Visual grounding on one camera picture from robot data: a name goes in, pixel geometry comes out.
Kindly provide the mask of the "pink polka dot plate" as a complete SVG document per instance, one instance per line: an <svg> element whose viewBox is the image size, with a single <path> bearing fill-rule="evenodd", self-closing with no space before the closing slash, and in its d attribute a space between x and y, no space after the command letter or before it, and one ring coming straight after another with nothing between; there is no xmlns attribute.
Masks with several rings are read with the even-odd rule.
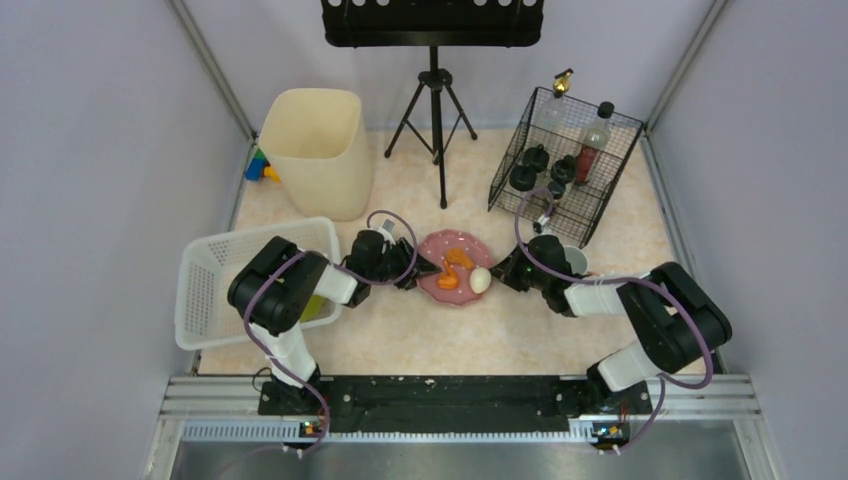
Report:
<svg viewBox="0 0 848 480"><path fill-rule="evenodd" d="M444 252L455 247L461 247L468 253L476 264L475 268L482 266L489 270L495 264L488 246L476 236L456 229L439 230L426 235L418 244L418 252L421 256L439 267L438 274L419 279L418 287L438 303L460 307L480 300L493 285L494 278L492 277L491 285L487 291L481 295L475 295L468 284L469 274L472 270L453 265L460 279L459 287L455 290L439 289L436 282L442 272Z"/></svg>

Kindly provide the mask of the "green polka dot plate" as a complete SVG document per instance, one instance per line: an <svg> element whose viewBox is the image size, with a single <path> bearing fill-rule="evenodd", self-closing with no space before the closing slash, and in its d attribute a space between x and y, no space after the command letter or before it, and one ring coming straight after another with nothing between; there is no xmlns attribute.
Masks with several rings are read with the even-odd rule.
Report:
<svg viewBox="0 0 848 480"><path fill-rule="evenodd" d="M300 315L299 322L308 323L315 321L316 319L321 319L323 317L325 303L325 298L316 295L311 296Z"/></svg>

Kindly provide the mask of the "small pepper shaker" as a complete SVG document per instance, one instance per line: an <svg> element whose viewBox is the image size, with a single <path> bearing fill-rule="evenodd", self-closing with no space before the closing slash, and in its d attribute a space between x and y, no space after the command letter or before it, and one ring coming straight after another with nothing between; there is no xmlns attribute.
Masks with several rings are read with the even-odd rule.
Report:
<svg viewBox="0 0 848 480"><path fill-rule="evenodd" d="M560 205L566 195L567 186L557 181L550 181L547 184L547 190L552 196L552 203L554 205Z"/></svg>

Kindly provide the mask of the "black-lid jar white beads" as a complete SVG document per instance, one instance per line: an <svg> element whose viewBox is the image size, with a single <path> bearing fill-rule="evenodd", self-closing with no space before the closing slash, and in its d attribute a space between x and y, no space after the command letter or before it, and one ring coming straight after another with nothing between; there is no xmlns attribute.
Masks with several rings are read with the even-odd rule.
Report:
<svg viewBox="0 0 848 480"><path fill-rule="evenodd" d="M528 192L535 188L538 173L529 165L518 164L509 174L509 185L518 192Z"/></svg>

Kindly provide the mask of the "shiny black-lid spice jar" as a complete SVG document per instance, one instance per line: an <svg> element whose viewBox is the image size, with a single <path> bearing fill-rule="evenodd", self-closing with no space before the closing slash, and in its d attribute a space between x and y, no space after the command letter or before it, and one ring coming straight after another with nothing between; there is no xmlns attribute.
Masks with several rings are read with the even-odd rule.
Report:
<svg viewBox="0 0 848 480"><path fill-rule="evenodd" d="M552 164L550 174L552 180L559 184L573 182L576 178L576 158L572 155L563 156Z"/></svg>

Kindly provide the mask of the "black-lid clear jar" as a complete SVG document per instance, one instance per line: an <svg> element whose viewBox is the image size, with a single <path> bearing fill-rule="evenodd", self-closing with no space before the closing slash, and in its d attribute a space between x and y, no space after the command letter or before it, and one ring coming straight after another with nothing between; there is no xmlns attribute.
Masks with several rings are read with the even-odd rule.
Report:
<svg viewBox="0 0 848 480"><path fill-rule="evenodd" d="M526 149L522 155L521 165L532 169L535 173L547 170L550 154L543 144Z"/></svg>

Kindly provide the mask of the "tall sauce bottle black cap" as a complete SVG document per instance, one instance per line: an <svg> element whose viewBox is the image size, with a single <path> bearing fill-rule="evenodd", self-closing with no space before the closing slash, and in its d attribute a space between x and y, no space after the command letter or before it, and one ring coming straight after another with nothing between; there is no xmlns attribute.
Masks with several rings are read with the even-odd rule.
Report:
<svg viewBox="0 0 848 480"><path fill-rule="evenodd" d="M612 102L602 102L597 108L594 120L583 129L581 148L576 155L576 185L588 183L593 164L609 142L609 121L614 110Z"/></svg>

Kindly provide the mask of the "glass bottle gold stopper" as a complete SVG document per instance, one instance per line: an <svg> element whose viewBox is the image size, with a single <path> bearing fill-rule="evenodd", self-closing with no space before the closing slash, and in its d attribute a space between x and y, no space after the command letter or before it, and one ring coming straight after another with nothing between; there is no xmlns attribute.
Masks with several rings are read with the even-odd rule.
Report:
<svg viewBox="0 0 848 480"><path fill-rule="evenodd" d="M562 125L566 114L565 97L570 90L573 74L574 70L567 68L554 77L552 96L543 103L537 121L537 125L544 130L557 132Z"/></svg>

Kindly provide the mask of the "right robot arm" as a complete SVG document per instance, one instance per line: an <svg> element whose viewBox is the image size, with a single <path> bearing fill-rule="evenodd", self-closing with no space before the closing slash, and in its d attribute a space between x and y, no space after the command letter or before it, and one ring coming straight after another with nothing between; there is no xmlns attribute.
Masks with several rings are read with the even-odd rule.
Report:
<svg viewBox="0 0 848 480"><path fill-rule="evenodd" d="M584 409L605 408L651 378L673 382L697 360L705 364L703 379L676 384L703 389L716 373L712 353L732 337L727 316L676 262L630 276L592 275L581 250L545 234L518 243L490 272L513 290L538 291L557 314L628 319L636 338L588 368Z"/></svg>

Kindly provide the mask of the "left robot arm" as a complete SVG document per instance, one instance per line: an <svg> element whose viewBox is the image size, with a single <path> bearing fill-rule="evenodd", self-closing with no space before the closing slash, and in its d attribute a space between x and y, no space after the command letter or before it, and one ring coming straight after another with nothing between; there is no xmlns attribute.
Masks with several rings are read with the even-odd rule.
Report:
<svg viewBox="0 0 848 480"><path fill-rule="evenodd" d="M374 286L409 290L419 279L441 271L407 239L395 239L384 228L360 231L340 264L273 237L236 275L227 292L249 339L271 364L270 378L260 391L259 413L308 415L327 409L320 368L301 327L310 300L323 298L355 308Z"/></svg>

